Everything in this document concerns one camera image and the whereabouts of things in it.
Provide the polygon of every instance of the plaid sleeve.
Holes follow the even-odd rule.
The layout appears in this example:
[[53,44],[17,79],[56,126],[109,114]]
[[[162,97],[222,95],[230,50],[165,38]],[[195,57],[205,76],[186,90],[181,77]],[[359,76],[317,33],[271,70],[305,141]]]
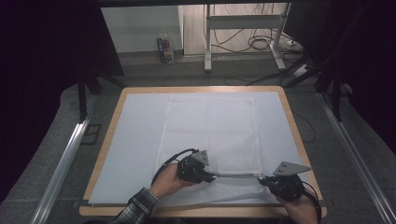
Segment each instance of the plaid sleeve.
[[128,201],[128,205],[117,215],[112,224],[140,224],[149,217],[158,199],[146,188],[142,188]]

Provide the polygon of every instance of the metal bar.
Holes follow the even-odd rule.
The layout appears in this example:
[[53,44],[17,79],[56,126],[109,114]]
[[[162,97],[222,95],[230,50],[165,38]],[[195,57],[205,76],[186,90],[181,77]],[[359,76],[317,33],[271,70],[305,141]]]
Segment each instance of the metal bar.
[[275,29],[278,28],[280,19],[281,15],[212,16],[210,29]]
[[241,175],[221,175],[221,174],[213,174],[213,177],[227,177],[227,178],[252,178],[252,177],[262,177],[262,175],[255,175],[255,174],[241,174]]
[[282,31],[283,31],[283,27],[285,26],[286,18],[288,17],[289,7],[290,7],[290,3],[287,3],[285,5],[285,7],[283,8],[282,14],[280,15],[280,18],[279,18],[279,24],[276,29],[274,42],[272,42],[270,44],[271,52],[273,53],[277,68],[280,71],[286,70],[286,66],[283,63],[282,57],[279,54],[279,50],[277,49],[277,46],[279,45],[279,39],[280,39],[280,36],[282,35]]
[[206,5],[206,48],[205,48],[205,71],[212,71],[212,52],[210,43],[210,5]]
[[332,123],[332,126],[340,137],[348,157],[355,166],[355,169],[358,172],[364,187],[366,187],[368,193],[370,194],[379,212],[379,215],[383,218],[384,223],[386,224],[396,223],[395,213],[393,212],[387,197],[370,173],[368,167],[361,157],[361,154],[353,144],[352,139],[349,137],[349,134],[347,133],[343,123],[338,121],[337,117],[333,114],[331,107],[332,103],[325,93],[318,93],[318,97],[324,107],[324,110],[326,111],[327,116],[330,119],[330,122]]
[[87,118],[82,122],[77,124],[75,130],[72,133],[72,136],[64,150],[64,154],[61,157],[61,160],[56,167],[54,174],[47,186],[46,191],[44,192],[43,197],[41,198],[40,204],[35,210],[35,214],[31,220],[31,224],[44,224],[47,221],[47,218],[50,215],[50,211],[52,209],[53,204],[58,196],[59,190],[64,183],[64,179],[67,175],[67,172],[70,168],[70,165],[76,155],[76,151],[78,149],[78,145],[81,142],[82,136],[90,122],[91,115],[90,111],[92,111],[94,105],[96,104],[97,96],[92,96],[90,101],[88,102],[88,110],[89,113]]

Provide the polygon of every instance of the black curtain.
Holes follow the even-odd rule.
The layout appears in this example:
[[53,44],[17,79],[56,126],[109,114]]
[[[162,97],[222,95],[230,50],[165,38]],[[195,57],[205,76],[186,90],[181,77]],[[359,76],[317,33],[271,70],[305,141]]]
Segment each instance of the black curtain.
[[0,5],[0,198],[34,156],[78,74],[122,76],[100,8],[88,1]]
[[396,153],[396,6],[371,1],[346,44],[343,78],[350,103]]

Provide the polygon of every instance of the triangular plate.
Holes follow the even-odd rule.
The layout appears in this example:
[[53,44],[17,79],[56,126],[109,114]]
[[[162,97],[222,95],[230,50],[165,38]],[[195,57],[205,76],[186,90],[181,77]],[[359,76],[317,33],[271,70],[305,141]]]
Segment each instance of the triangular plate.
[[205,165],[209,165],[209,158],[207,157],[206,150],[202,150],[202,151],[196,152],[194,154],[191,154],[191,157],[197,161],[200,161],[201,163],[203,163]]
[[276,170],[274,170],[274,175],[297,175],[310,170],[311,167],[308,166],[282,161]]

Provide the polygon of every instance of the gray carpet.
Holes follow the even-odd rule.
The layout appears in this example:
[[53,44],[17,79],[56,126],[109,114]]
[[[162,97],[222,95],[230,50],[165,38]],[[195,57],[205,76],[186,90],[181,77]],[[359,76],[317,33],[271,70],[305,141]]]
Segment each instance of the gray carpet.
[[[218,57],[212,63],[212,73],[205,73],[202,58],[182,58],[173,64],[128,63],[121,59],[125,77],[119,80],[134,87],[147,86],[222,86],[246,85],[247,80],[277,72],[268,55],[249,57]],[[112,217],[82,217],[78,213],[93,166],[106,135],[121,89],[101,78],[103,91],[99,94],[90,124],[100,124],[95,144],[85,136],[69,169],[63,187],[52,207],[47,223],[82,223],[90,219],[111,220]],[[292,79],[284,77],[283,82]],[[264,80],[256,85],[277,85],[279,78]],[[315,77],[294,88],[285,89],[297,122],[308,157],[313,166],[320,190],[328,208],[322,223],[383,223],[366,188],[363,186],[343,145],[329,122],[317,94]],[[13,190],[0,206],[0,223],[29,223],[44,193],[51,175],[62,157],[67,142],[78,122],[77,87],[64,91],[61,107],[35,157]],[[343,123],[362,158],[367,163],[393,207],[396,207],[395,156],[347,101],[341,101]]]

